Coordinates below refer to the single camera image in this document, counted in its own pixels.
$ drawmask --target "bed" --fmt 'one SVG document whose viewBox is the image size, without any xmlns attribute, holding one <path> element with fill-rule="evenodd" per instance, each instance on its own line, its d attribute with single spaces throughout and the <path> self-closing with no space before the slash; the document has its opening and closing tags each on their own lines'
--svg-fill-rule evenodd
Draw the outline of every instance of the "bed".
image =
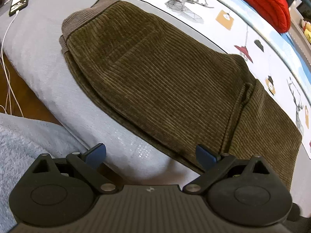
<svg viewBox="0 0 311 233">
<path fill-rule="evenodd" d="M 184 186 L 198 174 L 97 108 L 67 68 L 59 44 L 61 24 L 71 13 L 96 1 L 29 0 L 28 7 L 20 11 L 7 33 L 4 51 L 29 87 L 74 137 L 87 148 L 97 143 L 106 145 L 106 163 L 115 172 L 134 183 Z M 291 194 L 301 206 L 302 216 L 309 217 L 311 84 L 309 69 L 293 47 L 242 0 L 198 0 L 187 3 L 183 10 L 176 6 L 176 0 L 125 1 L 158 15 L 218 52 L 239 54 L 245 59 L 253 75 L 303 134 Z M 1 41 L 12 20 L 8 9 L 9 4 L 0 9 Z M 293 97 L 300 97 L 299 104 L 294 103 Z"/>
</svg>

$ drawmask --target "black phone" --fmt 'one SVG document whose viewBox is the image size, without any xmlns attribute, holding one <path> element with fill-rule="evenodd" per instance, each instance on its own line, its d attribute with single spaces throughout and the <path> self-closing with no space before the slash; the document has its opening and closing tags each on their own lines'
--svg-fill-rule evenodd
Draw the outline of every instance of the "black phone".
<svg viewBox="0 0 311 233">
<path fill-rule="evenodd" d="M 22 10 L 23 8 L 27 7 L 29 0 L 12 0 L 9 16 L 13 16 L 16 11 Z"/>
</svg>

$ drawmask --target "wooden floor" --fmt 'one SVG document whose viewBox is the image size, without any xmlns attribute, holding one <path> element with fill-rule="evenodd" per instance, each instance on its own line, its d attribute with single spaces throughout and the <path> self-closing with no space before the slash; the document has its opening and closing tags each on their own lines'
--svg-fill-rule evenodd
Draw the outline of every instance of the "wooden floor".
<svg viewBox="0 0 311 233">
<path fill-rule="evenodd" d="M 4 62 L 10 71 L 11 87 L 21 106 L 24 117 L 29 119 L 37 119 L 51 123 L 60 124 L 60 122 L 51 114 L 45 105 L 37 98 L 35 93 L 27 86 L 25 81 L 17 74 L 12 67 L 7 57 L 4 56 Z M 7 81 L 2 68 L 0 68 L 0 105 L 5 107 L 7 98 Z M 14 116 L 21 116 L 18 105 L 16 104 L 13 96 L 11 96 L 12 114 Z M 10 113 L 10 107 L 7 105 L 7 111 Z"/>
</svg>

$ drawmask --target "ribbed gray panel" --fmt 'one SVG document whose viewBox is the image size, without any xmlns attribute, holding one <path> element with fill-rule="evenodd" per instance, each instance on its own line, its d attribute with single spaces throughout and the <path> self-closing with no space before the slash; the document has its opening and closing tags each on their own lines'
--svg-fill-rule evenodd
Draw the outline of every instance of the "ribbed gray panel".
<svg viewBox="0 0 311 233">
<path fill-rule="evenodd" d="M 172 186 L 124 186 L 103 195 L 94 208 L 69 225 L 39 229 L 20 224 L 11 233 L 290 233 L 282 225 L 243 228 L 221 220 L 202 197 Z"/>
</svg>

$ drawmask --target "red lamp print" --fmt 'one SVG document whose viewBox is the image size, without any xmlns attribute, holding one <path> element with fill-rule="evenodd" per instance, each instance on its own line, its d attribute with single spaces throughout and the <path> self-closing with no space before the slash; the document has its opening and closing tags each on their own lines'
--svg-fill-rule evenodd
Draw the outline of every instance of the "red lamp print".
<svg viewBox="0 0 311 233">
<path fill-rule="evenodd" d="M 245 38 L 245 45 L 244 46 L 234 46 L 236 49 L 240 51 L 240 56 L 245 60 L 245 61 L 250 61 L 253 63 L 251 57 L 248 54 L 248 50 L 246 48 L 246 43 L 247 43 L 247 35 L 248 35 L 248 25 L 246 26 L 246 38 Z"/>
</svg>

